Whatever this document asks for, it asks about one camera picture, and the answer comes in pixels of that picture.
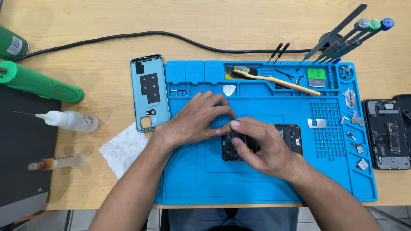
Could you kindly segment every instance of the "forearm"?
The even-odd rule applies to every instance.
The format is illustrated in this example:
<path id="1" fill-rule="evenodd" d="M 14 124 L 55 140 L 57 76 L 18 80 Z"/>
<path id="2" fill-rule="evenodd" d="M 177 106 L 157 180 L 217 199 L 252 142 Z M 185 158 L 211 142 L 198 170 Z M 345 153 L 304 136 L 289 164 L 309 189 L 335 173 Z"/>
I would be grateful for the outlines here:
<path id="1" fill-rule="evenodd" d="M 173 147 L 152 136 L 107 196 L 94 219 L 94 230 L 140 230 L 153 206 L 163 169 Z"/>
<path id="2" fill-rule="evenodd" d="M 310 208 L 321 230 L 381 230 L 367 209 L 340 184 L 298 155 L 297 177 L 289 179 Z"/>

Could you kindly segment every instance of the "person's leg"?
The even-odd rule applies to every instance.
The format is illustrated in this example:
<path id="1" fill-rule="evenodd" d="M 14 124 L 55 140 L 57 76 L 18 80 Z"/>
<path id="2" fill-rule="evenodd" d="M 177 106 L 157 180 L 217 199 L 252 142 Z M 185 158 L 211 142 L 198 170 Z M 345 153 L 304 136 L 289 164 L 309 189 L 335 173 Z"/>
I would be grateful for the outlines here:
<path id="1" fill-rule="evenodd" d="M 256 231 L 296 231 L 298 208 L 240 208 L 236 220 Z"/>
<path id="2" fill-rule="evenodd" d="M 170 231 L 206 231 L 226 220 L 223 208 L 169 209 Z"/>

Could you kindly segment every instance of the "label sticker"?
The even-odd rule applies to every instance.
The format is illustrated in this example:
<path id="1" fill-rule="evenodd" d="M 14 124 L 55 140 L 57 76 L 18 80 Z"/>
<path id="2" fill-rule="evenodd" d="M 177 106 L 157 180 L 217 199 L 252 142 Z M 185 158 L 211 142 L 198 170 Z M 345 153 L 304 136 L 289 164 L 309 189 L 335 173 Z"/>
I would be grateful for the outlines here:
<path id="1" fill-rule="evenodd" d="M 20 52 L 22 47 L 23 47 L 23 41 L 13 36 L 13 42 L 10 45 L 10 47 L 7 49 L 7 52 L 9 52 L 12 55 L 17 55 Z"/>
<path id="2" fill-rule="evenodd" d="M 87 114 L 84 114 L 84 113 L 80 113 L 80 114 L 83 116 L 84 120 L 87 123 L 91 124 L 93 122 L 94 119 L 91 115 L 87 115 Z"/>

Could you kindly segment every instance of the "disassembled iphone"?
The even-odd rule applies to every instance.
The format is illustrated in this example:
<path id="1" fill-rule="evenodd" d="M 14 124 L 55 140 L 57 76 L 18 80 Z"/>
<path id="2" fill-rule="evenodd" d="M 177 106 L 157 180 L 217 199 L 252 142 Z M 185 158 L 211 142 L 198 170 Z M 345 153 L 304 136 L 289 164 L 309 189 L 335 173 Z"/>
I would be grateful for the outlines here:
<path id="1" fill-rule="evenodd" d="M 160 54 L 130 62 L 137 131 L 153 130 L 170 120 L 163 57 Z"/>
<path id="2" fill-rule="evenodd" d="M 363 108 L 374 168 L 410 169 L 406 134 L 409 125 L 403 120 L 407 109 L 401 108 L 399 100 L 392 99 L 365 100 Z"/>
<path id="3" fill-rule="evenodd" d="M 282 124 L 274 126 L 280 132 L 281 137 L 284 139 L 285 143 L 291 149 L 291 151 L 302 155 L 302 140 L 300 127 L 295 124 Z M 223 160 L 242 161 L 243 159 L 238 155 L 237 150 L 234 148 L 234 145 L 231 142 L 228 144 L 225 143 L 226 136 L 227 135 L 221 137 Z M 240 133 L 236 133 L 234 137 L 242 139 L 242 141 L 253 153 L 256 153 L 260 150 L 260 143 L 258 143 L 256 139 Z"/>

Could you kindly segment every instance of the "person's left hand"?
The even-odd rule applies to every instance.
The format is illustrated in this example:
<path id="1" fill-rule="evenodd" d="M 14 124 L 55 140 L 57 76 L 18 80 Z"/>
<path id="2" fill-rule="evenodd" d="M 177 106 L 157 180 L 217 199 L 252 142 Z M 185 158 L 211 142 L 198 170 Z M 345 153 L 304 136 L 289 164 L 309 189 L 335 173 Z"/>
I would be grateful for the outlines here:
<path id="1" fill-rule="evenodd" d="M 197 143 L 218 136 L 220 128 L 211 129 L 210 122 L 217 116 L 226 114 L 236 118 L 235 112 L 221 93 L 199 92 L 169 122 L 158 125 L 153 135 L 162 136 L 174 148 Z"/>

